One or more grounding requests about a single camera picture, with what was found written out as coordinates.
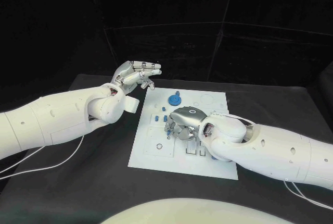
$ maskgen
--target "black table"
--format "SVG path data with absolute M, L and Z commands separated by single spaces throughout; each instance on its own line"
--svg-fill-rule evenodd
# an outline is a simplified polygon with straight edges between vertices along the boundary
M 109 81 L 110 76 L 77 75 L 70 90 L 99 86 Z M 230 114 L 333 142 L 329 129 L 301 87 L 180 80 L 154 82 L 156 87 L 226 92 Z M 125 112 L 115 124 L 87 134 L 77 153 L 57 168 L 9 179 L 0 196 L 0 223 L 94 224 L 126 208 L 167 198 L 230 202 L 296 224 L 333 222 L 329 210 L 292 195 L 280 181 L 240 166 L 237 181 L 128 168 L 145 90 L 138 87 L 129 95 L 139 100 L 136 114 Z M 61 162 L 77 143 L 79 139 L 44 148 L 20 164 L 17 172 Z M 329 190 L 311 185 L 298 187 L 305 196 L 333 205 Z

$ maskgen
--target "small part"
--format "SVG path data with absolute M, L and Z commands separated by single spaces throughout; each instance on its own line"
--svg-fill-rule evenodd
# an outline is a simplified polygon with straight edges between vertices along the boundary
M 181 103 L 180 92 L 175 91 L 175 94 L 168 97 L 168 104 L 171 106 L 177 106 Z

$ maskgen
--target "white panel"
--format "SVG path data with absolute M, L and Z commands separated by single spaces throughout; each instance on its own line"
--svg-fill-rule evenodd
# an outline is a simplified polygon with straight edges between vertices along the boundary
M 167 99 L 175 91 L 181 104 L 171 106 Z M 182 106 L 198 108 L 207 115 L 213 111 L 229 113 L 224 93 L 169 88 L 146 90 L 128 167 L 237 180 L 236 164 L 213 160 L 198 139 L 185 142 L 167 138 L 164 115 Z

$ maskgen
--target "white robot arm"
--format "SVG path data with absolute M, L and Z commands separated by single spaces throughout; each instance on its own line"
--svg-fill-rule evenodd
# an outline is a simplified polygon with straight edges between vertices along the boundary
M 171 112 L 165 131 L 180 140 L 198 137 L 211 156 L 289 182 L 333 189 L 333 145 L 266 125 L 243 125 L 239 117 L 193 107 Z M 174 132 L 174 125 L 181 128 Z
M 0 159 L 25 149 L 67 142 L 116 122 L 123 111 L 135 113 L 138 100 L 126 94 L 136 83 L 154 89 L 148 76 L 161 74 L 159 67 L 126 61 L 110 83 L 48 95 L 0 113 Z

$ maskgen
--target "blue component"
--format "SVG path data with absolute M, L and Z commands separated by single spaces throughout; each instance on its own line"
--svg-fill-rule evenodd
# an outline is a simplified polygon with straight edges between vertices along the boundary
M 180 93 L 178 93 L 178 91 L 175 92 L 175 94 L 174 95 L 171 95 L 169 97 L 168 97 L 168 104 L 171 105 L 171 106 L 177 106 L 177 105 L 180 105 L 180 103 L 181 103 L 181 98 L 180 98 Z

